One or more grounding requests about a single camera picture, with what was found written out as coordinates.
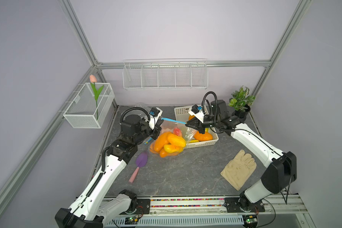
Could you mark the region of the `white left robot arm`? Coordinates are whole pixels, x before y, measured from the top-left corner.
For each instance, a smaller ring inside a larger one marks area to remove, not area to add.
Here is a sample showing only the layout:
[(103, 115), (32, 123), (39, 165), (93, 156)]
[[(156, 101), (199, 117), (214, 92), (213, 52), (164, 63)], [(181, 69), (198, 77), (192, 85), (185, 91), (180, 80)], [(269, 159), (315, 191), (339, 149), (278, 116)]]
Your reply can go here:
[(120, 117), (121, 131), (115, 141), (101, 153), (101, 167), (80, 196), (55, 215), (60, 228), (103, 228), (123, 212), (136, 211), (137, 196), (123, 190), (109, 203), (102, 201), (131, 158), (145, 139), (157, 139), (163, 120), (162, 110), (153, 107), (147, 112), (141, 107), (131, 107)]

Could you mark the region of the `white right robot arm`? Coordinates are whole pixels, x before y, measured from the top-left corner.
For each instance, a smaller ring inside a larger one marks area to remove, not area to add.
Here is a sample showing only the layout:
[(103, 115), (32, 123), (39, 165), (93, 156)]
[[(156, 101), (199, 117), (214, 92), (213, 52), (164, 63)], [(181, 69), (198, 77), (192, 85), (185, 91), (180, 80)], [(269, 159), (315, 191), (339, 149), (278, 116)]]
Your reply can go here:
[(243, 212), (250, 212), (261, 204), (262, 200), (272, 194), (290, 190), (291, 183), (297, 179), (297, 159), (292, 152), (283, 152), (269, 144), (253, 132), (245, 123), (250, 105), (243, 104), (244, 111), (235, 110), (229, 113), (226, 102), (218, 100), (210, 91), (214, 101), (203, 97), (201, 105), (193, 105), (188, 109), (192, 119), (186, 126), (205, 133), (206, 128), (216, 128), (219, 133), (226, 133), (247, 147), (266, 167), (261, 178), (240, 194), (237, 205)]

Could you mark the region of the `red yellow mango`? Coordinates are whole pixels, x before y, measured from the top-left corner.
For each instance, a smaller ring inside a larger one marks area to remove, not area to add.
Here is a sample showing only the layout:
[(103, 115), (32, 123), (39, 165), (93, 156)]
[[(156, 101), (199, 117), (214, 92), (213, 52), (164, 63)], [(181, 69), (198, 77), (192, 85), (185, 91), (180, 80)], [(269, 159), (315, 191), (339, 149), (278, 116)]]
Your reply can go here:
[(182, 137), (182, 131), (177, 127), (173, 129), (173, 134)]

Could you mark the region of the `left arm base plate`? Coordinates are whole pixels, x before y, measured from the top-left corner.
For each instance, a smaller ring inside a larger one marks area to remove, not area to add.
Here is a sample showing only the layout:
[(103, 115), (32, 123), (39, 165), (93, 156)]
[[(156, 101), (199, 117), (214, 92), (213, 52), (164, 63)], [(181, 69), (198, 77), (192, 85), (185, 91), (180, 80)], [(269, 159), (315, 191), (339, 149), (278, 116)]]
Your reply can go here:
[(145, 215), (149, 214), (151, 209), (151, 200), (149, 198), (137, 199), (135, 202), (131, 203), (130, 208), (122, 212), (121, 215)]

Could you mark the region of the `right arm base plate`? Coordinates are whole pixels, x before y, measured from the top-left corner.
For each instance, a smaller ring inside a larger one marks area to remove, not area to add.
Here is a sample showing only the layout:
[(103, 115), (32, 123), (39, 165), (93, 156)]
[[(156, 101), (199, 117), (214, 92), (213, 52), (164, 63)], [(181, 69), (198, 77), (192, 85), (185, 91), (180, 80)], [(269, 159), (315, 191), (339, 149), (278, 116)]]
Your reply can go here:
[(224, 199), (223, 206), (227, 209), (227, 213), (260, 213), (265, 212), (262, 200), (251, 203), (245, 198), (227, 197)]

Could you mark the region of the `clear blue zip-top bag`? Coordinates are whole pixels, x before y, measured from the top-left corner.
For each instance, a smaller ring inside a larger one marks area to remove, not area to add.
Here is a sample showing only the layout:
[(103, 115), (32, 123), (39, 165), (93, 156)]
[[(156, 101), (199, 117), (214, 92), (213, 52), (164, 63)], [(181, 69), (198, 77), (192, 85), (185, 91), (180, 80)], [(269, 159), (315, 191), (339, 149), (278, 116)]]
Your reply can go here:
[(153, 141), (148, 152), (161, 158), (178, 156), (191, 143), (196, 130), (176, 120), (162, 118), (161, 133)]

